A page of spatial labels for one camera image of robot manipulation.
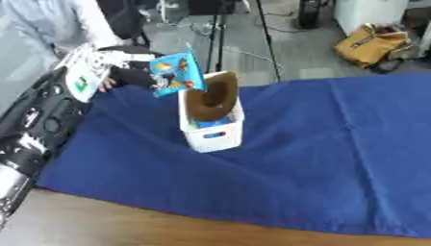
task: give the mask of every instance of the brown hat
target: brown hat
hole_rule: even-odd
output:
[[[187,112],[197,121],[216,121],[236,105],[238,79],[233,72],[206,77],[207,91],[190,90],[186,96]]]

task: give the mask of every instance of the gray floor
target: gray floor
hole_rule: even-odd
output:
[[[265,0],[266,12],[287,13],[295,9],[294,0]],[[231,50],[252,53],[269,58],[262,28],[254,24],[257,16],[255,6],[251,14],[236,14],[228,18],[223,69],[238,73],[243,86],[266,85],[274,82],[274,73],[269,61]],[[209,38],[197,35],[190,29],[191,23],[203,24],[210,16],[194,16],[178,26],[146,27],[153,39],[153,49],[164,53],[187,50],[189,42],[199,63],[206,67]],[[294,29],[291,18],[267,18],[268,25],[279,29]],[[322,17],[319,29],[299,33],[279,33],[271,31],[277,61],[283,67],[284,80],[314,79],[328,77],[366,76],[369,72],[340,59],[333,47],[344,38],[337,23],[327,10]],[[4,75],[0,89],[0,113],[13,99],[28,87],[41,73],[39,59],[32,55],[19,38],[10,20],[0,10],[0,72]],[[428,67],[417,62],[407,62],[397,73],[426,71]]]

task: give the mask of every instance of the robotic hand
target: robotic hand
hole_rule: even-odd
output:
[[[43,167],[73,135],[111,70],[123,83],[139,85],[136,79],[145,78],[141,86],[156,84],[142,67],[137,68],[155,55],[127,50],[134,49],[78,47],[25,91],[0,119],[0,231]]]

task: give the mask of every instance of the person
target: person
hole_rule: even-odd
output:
[[[91,42],[96,48],[121,44],[96,0],[2,0],[3,9],[25,43],[48,71],[77,46]],[[115,85],[108,78],[102,92]]]

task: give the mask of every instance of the white cabinet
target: white cabinet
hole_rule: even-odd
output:
[[[335,18],[347,35],[365,23],[400,22],[409,0],[337,0]]]

